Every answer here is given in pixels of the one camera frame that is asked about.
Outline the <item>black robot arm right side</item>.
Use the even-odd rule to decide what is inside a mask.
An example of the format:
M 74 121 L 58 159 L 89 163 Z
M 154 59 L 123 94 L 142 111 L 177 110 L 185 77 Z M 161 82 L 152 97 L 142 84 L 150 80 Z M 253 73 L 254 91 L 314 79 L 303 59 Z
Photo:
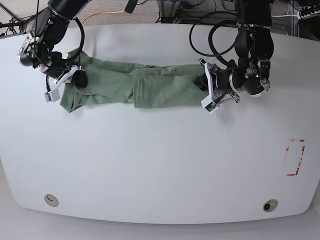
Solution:
M 75 86 L 86 88 L 88 77 L 80 63 L 85 31 L 78 15 L 88 3 L 88 0 L 50 0 L 44 10 L 37 11 L 32 29 L 18 51 L 20 63 L 34 69 L 41 67 L 46 78 L 58 81 L 71 78 Z M 75 53 L 63 58 L 62 53 L 53 49 L 64 38 L 70 21 L 79 27 L 80 44 Z

